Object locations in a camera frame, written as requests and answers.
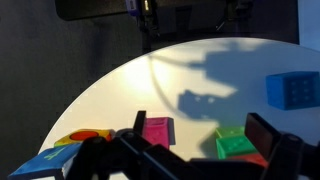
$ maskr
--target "blue cube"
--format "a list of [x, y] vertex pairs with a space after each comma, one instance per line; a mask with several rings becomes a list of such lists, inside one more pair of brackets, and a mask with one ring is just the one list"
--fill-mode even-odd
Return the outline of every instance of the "blue cube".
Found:
[[319, 72], [295, 71], [266, 77], [268, 104], [283, 110], [320, 106]]

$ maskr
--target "table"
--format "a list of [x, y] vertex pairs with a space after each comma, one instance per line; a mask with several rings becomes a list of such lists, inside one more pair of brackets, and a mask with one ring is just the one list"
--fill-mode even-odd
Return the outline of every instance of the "table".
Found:
[[265, 77], [319, 71], [320, 53], [253, 38], [217, 38], [170, 46], [138, 57], [85, 90], [62, 114], [40, 152], [81, 128], [132, 127], [138, 110], [174, 119], [181, 158], [213, 157], [213, 132], [244, 125], [257, 112], [275, 128], [306, 142], [320, 140], [320, 107], [283, 111], [267, 104]]

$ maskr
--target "toy block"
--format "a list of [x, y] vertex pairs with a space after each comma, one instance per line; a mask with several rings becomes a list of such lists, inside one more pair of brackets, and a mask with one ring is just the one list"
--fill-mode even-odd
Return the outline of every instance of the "toy block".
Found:
[[268, 166], [268, 162], [261, 156], [260, 153], [247, 154], [242, 156], [232, 156], [232, 157], [229, 157], [228, 159], [245, 160], [248, 162], [259, 164], [260, 166], [263, 166], [265, 168]]
[[235, 136], [216, 139], [219, 159], [226, 159], [231, 156], [240, 156], [257, 152], [246, 136]]
[[81, 143], [44, 150], [8, 176], [8, 180], [65, 179]]
[[268, 104], [283, 110], [320, 106], [319, 72], [295, 71], [266, 77]]
[[101, 129], [79, 129], [74, 131], [54, 143], [54, 147], [62, 146], [66, 144], [79, 143], [86, 140], [89, 137], [102, 136], [107, 141], [112, 140], [112, 130], [101, 130]]
[[218, 127], [214, 132], [215, 138], [225, 138], [232, 136], [243, 136], [244, 126], [238, 127]]
[[143, 127], [142, 137], [151, 144], [161, 144], [169, 148], [169, 127], [168, 118], [147, 118]]

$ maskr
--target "pink block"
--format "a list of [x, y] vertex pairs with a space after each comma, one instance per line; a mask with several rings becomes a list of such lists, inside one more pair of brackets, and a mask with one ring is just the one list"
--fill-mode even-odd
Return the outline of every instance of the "pink block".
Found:
[[161, 144], [169, 149], [169, 126], [167, 117], [147, 118], [142, 136], [151, 144]]

